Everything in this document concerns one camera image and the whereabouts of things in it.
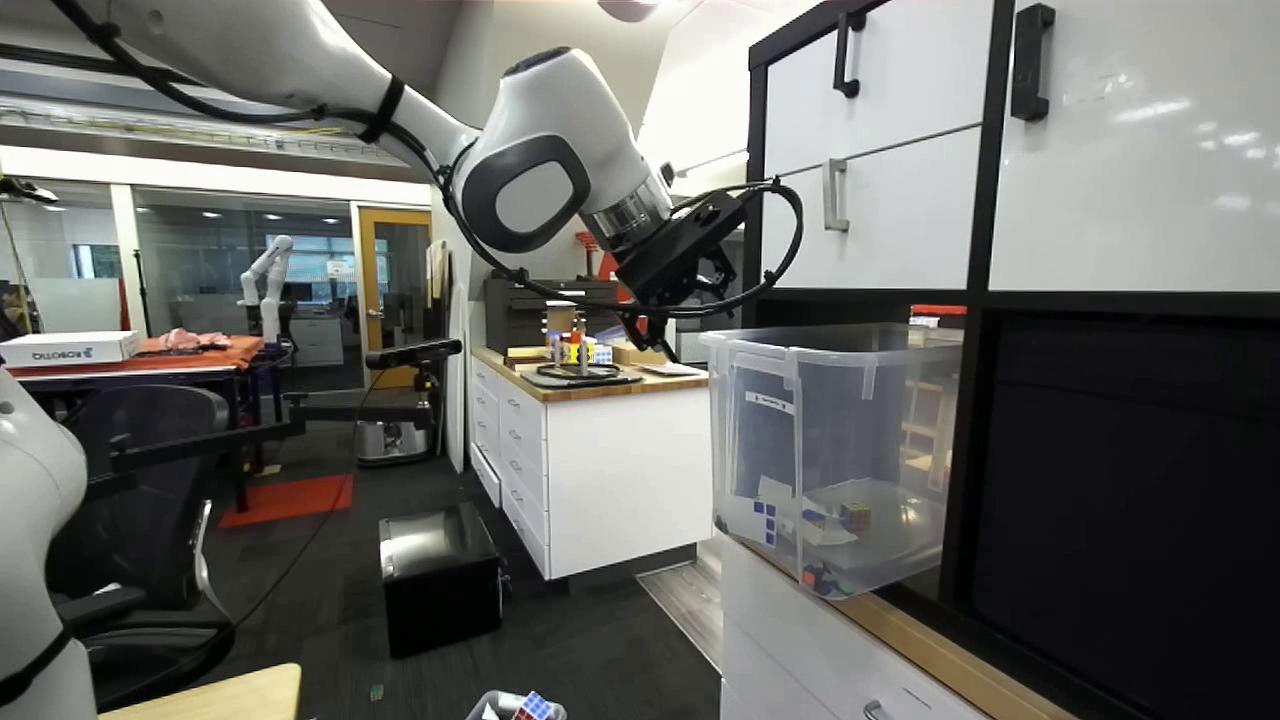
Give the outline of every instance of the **robotic arm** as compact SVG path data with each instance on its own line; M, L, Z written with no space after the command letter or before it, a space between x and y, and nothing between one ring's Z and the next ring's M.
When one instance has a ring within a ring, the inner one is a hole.
M637 294L632 306L618 306L637 344L654 344L637 316L650 316L654 324L648 327L659 327L674 302L696 293L722 294L730 279L718 240L742 223L748 192L729 188L671 206L659 176L637 151L616 97L577 49L539 53L506 68L495 108L475 131L378 68L318 0L110 0L106 14L87 14L75 0L50 2L110 58L187 108L249 124L340 118L358 140L429 165L475 254L519 282L527 282L523 272L503 269L490 253L536 253L578 216L618 261L618 279ZM208 108L154 78L123 45L203 83L296 113L244 116ZM779 183L764 192L779 192L792 205L799 240L796 192ZM796 240L760 287L705 313L770 287L792 262Z
M265 339L280 344L280 287L285 287L285 272L288 272L288 253L290 253L290 235L272 235L268 253L256 254L244 272L239 272L239 302L244 306L258 306L258 324L265 324Z

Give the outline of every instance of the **black office chair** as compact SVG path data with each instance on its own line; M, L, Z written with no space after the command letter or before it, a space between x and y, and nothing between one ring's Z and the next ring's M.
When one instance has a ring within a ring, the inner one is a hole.
M132 383L87 397L66 428L92 482L50 549L59 616L87 646L100 709L176 692L234 638L203 564L220 456L110 473L110 453L222 433L229 405L187 383Z

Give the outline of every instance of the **floor mat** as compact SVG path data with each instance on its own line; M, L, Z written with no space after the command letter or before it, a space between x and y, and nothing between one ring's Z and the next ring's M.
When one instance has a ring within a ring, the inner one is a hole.
M637 583L650 594L654 607L687 635L696 653L718 672L718 583L696 560L638 571Z
M353 506L353 475L285 478L249 488L249 506L230 506L217 529L256 529L344 506Z

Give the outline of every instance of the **red mat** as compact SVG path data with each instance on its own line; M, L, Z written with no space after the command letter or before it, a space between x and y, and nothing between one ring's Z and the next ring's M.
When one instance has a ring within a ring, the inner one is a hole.
M280 525L353 506L353 475L310 475L249 488L249 506L229 510L217 529Z

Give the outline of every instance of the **black cabinet handle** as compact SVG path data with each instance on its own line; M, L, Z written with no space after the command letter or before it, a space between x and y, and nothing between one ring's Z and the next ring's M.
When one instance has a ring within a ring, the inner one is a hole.
M838 27L837 27L837 72L830 72L830 88L844 90L847 99L855 99L855 90L864 88L855 77L847 72L847 36L864 32L868 14L864 12L838 12Z
M1036 124L1048 116L1048 97L1039 90L1042 36L1057 8L1033 2L1016 12L1016 54L1013 54L1013 116Z

